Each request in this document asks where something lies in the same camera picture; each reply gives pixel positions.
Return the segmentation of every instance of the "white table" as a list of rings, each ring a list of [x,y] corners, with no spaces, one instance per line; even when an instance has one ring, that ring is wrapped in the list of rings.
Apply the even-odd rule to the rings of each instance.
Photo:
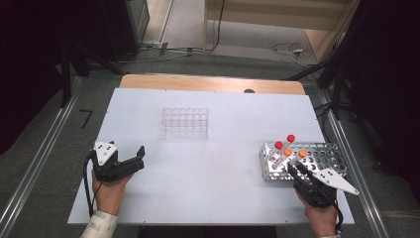
[[[163,107],[208,107],[209,138],[164,139]],[[146,148],[145,168],[127,186],[121,223],[278,225],[307,219],[291,181],[262,179],[259,149],[290,133],[324,142],[306,95],[117,88],[98,141],[115,141],[120,161]],[[340,191],[338,200],[344,223],[354,223]],[[88,220],[82,183],[68,223]]]

